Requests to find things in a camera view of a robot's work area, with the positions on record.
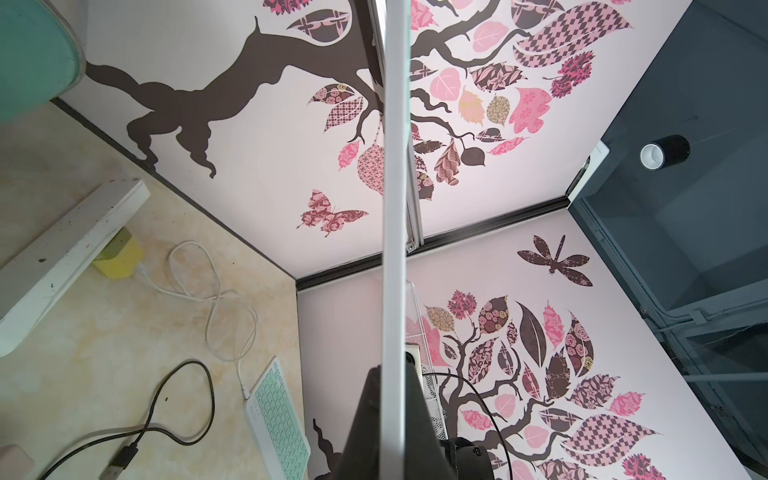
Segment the green wireless keyboard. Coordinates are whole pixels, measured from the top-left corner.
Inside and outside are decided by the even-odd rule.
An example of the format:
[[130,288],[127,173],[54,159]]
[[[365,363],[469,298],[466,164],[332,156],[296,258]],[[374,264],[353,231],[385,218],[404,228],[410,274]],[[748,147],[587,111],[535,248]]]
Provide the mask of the green wireless keyboard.
[[405,280],[410,141],[408,62],[410,7],[376,1],[384,88],[384,193],[382,250],[382,362],[379,477],[405,477]]

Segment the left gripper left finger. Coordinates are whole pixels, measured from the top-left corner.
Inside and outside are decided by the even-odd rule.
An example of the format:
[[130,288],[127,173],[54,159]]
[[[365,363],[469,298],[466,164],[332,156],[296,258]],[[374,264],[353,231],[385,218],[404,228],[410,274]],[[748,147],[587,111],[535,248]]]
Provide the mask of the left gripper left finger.
[[379,478],[381,367],[372,368],[362,389],[341,458],[332,479]]

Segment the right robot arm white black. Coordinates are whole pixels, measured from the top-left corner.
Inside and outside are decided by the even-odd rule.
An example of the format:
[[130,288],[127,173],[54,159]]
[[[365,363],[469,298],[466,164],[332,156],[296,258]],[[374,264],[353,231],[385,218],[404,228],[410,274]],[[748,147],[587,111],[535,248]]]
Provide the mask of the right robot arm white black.
[[488,451],[463,438],[440,440],[445,458],[458,480],[494,480]]

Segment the white power strip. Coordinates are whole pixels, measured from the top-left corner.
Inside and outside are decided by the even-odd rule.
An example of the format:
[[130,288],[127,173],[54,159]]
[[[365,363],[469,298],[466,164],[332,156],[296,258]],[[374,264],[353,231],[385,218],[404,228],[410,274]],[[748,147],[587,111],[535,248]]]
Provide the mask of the white power strip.
[[13,352],[150,192],[140,178],[102,184],[1,269],[1,355]]

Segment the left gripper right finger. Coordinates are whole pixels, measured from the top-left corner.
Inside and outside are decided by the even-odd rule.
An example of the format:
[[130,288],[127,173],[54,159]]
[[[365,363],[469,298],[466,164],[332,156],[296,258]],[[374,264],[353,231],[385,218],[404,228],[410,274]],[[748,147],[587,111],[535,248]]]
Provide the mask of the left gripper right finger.
[[405,364],[405,478],[455,479],[431,422],[415,366]]

